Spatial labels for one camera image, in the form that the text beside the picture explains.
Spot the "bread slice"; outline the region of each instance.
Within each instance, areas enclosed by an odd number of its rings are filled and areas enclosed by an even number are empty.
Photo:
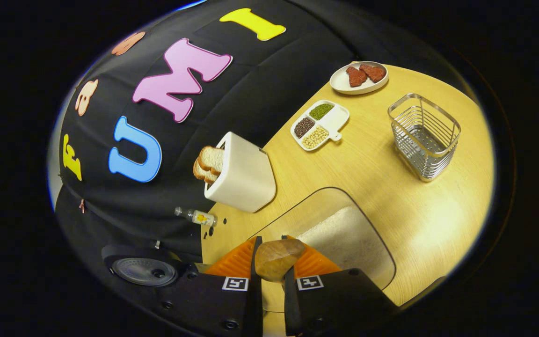
[[[195,177],[199,180],[203,180],[208,184],[212,184],[216,182],[216,179],[218,178],[217,175],[214,175],[211,173],[211,171],[205,171],[199,166],[199,158],[195,160],[195,164],[193,164],[193,174]]]
[[[224,149],[203,147],[197,161],[203,170],[211,171],[212,174],[219,176],[224,164]]]

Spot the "glass bottle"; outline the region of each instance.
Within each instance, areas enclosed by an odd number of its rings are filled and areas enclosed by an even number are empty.
[[[176,207],[174,209],[174,214],[182,216],[186,220],[199,225],[215,227],[218,223],[217,216],[202,211],[197,211],[196,209],[187,209],[184,211],[182,207]]]

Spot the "wire basket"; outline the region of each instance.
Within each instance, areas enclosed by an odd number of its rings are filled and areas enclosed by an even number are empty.
[[[422,181],[432,181],[451,163],[460,136],[458,122],[421,95],[406,94],[388,108],[396,149]]]

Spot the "round speaker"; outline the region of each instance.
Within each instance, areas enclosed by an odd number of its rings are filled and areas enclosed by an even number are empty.
[[[173,266],[152,258],[129,257],[116,260],[111,269],[126,281],[141,286],[162,286],[174,280]]]
[[[189,268],[164,249],[107,245],[101,257],[111,273],[139,286],[167,286]]]

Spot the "glass panel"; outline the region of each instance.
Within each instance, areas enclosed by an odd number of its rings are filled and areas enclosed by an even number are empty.
[[[380,235],[355,201],[339,188],[313,192],[253,236],[264,242],[291,235],[317,249],[342,269],[361,269],[380,289],[390,284],[395,264]],[[284,312],[278,283],[262,282],[263,309]]]

